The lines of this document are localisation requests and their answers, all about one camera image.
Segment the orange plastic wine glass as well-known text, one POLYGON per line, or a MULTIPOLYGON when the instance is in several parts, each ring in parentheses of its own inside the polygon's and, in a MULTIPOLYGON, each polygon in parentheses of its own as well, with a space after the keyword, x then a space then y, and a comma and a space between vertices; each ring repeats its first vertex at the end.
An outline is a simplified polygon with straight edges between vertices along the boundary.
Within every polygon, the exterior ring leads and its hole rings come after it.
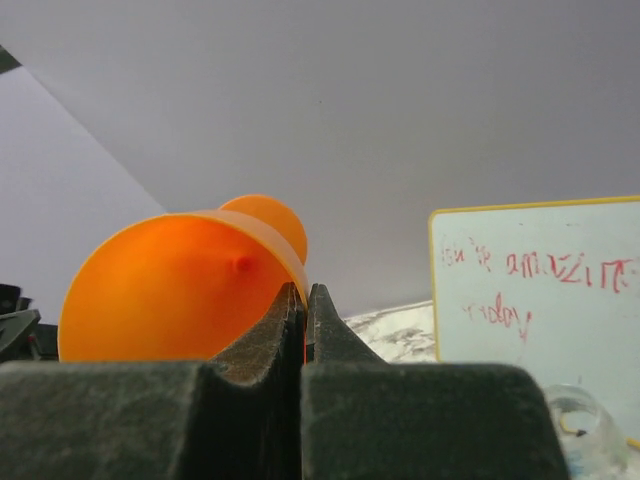
POLYGON ((294 210, 260 194, 132 224, 91 253, 71 282, 59 359, 211 359, 268 312, 283 286, 308 299, 307 254, 294 210))

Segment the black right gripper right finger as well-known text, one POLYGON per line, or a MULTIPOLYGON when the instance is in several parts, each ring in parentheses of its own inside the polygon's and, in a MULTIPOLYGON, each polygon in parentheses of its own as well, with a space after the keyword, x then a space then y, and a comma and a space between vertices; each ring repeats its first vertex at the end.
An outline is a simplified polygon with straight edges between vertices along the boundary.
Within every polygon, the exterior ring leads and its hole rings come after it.
POLYGON ((309 297, 313 358, 301 372, 307 479, 565 479, 540 387, 503 364, 390 364, 309 297))

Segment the clear wine glass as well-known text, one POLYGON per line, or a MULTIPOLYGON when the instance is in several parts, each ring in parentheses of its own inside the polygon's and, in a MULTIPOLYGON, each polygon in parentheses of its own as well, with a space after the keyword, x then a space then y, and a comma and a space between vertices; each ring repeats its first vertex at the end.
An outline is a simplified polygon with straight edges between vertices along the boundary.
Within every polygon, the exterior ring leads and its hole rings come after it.
POLYGON ((571 479, 627 479, 630 449, 610 413, 586 390, 544 389, 571 479))

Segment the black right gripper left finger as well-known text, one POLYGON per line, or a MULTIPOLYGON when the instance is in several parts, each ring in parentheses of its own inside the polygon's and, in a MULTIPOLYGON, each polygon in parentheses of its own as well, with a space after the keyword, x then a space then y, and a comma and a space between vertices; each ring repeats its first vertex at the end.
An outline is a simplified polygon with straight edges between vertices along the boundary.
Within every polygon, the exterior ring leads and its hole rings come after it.
POLYGON ((9 362, 5 479, 298 479, 303 307, 267 314, 205 362, 9 362))

